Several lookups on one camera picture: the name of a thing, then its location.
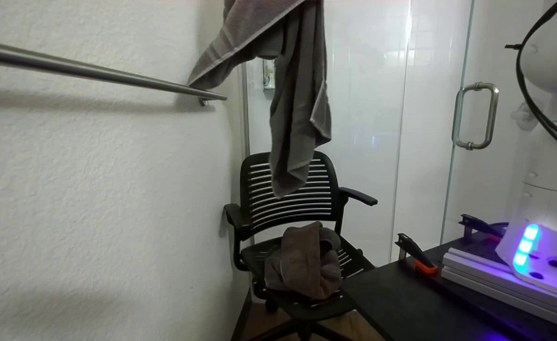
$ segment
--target chair armrest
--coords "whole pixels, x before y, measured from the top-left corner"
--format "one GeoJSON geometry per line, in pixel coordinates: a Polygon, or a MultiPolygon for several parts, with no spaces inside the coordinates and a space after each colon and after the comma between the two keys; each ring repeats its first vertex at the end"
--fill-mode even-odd
{"type": "Polygon", "coordinates": [[[376,204],[376,198],[374,196],[365,194],[365,192],[355,191],[355,189],[350,189],[350,187],[338,187],[338,194],[344,196],[344,198],[352,196],[352,198],[355,198],[355,200],[359,200],[359,202],[363,202],[367,206],[374,206],[376,204]]]}
{"type": "Polygon", "coordinates": [[[225,204],[223,206],[223,213],[226,217],[226,221],[234,227],[234,228],[245,228],[249,225],[249,219],[245,213],[242,213],[238,204],[225,204]]]}

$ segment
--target chair backrest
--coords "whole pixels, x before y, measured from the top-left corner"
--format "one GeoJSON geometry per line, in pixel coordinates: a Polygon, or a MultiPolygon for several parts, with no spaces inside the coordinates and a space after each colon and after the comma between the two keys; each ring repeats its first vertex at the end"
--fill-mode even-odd
{"type": "Polygon", "coordinates": [[[323,219],[340,225],[342,204],[329,156],[314,151],[304,185],[283,196],[272,191],[268,153],[245,156],[240,166],[240,208],[249,217],[247,234],[289,221],[323,219]]]}

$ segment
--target brown cloth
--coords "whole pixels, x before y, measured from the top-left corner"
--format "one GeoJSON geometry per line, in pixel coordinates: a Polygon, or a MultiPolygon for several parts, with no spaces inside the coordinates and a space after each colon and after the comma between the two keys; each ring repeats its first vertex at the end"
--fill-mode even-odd
{"type": "Polygon", "coordinates": [[[209,88],[240,62],[274,58],[272,189],[291,192],[304,183],[314,147],[331,139],[321,0],[225,0],[223,14],[187,83],[209,88]]]}
{"type": "Polygon", "coordinates": [[[342,281],[334,251],[338,245],[338,234],[317,221],[287,227],[280,247],[264,259],[264,285],[310,299],[329,297],[342,281]]]}

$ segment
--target glass door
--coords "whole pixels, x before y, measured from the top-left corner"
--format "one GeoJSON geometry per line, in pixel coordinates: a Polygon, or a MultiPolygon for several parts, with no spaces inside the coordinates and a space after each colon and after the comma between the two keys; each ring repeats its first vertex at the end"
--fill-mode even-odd
{"type": "Polygon", "coordinates": [[[514,79],[516,43],[543,9],[541,0],[471,1],[461,84],[452,96],[452,151],[441,242],[461,234],[461,213],[509,221],[524,175],[524,100],[514,79]]]}

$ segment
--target floor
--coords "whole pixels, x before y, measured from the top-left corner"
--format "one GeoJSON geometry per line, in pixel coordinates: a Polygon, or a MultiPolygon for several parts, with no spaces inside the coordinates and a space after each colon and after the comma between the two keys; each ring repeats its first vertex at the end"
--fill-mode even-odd
{"type": "MultiPolygon", "coordinates": [[[[278,312],[266,312],[262,304],[251,302],[240,338],[238,341],[247,341],[253,334],[278,325],[285,321],[287,316],[278,310],[278,312]]],[[[323,325],[338,331],[344,336],[350,336],[352,341],[382,341],[382,336],[353,310],[348,314],[342,314],[338,317],[331,317],[321,321],[323,325]]],[[[281,341],[298,341],[297,334],[283,336],[281,341]]]]}

